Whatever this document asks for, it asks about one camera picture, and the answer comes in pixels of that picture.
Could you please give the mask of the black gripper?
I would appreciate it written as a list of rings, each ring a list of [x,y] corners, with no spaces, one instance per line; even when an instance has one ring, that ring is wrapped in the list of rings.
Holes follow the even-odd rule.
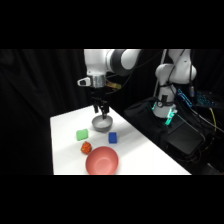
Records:
[[[107,91],[105,87],[102,88],[91,88],[90,89],[91,98],[94,106],[95,113],[99,112],[99,107],[102,106],[102,117],[106,119],[107,114],[109,113],[109,106],[107,100]]]

